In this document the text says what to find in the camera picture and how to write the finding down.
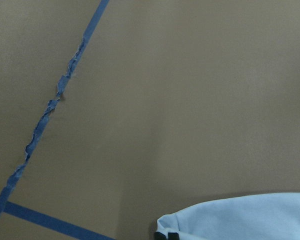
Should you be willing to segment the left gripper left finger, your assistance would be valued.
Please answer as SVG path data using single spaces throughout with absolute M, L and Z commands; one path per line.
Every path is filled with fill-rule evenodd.
M 153 234 L 153 238 L 154 238 L 154 240 L 166 240 L 166 236 L 163 233 L 158 232 L 158 231 L 156 231 Z

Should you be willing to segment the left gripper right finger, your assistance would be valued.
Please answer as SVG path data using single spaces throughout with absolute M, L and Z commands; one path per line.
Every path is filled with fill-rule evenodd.
M 169 232 L 168 240 L 180 240 L 180 236 L 177 232 Z

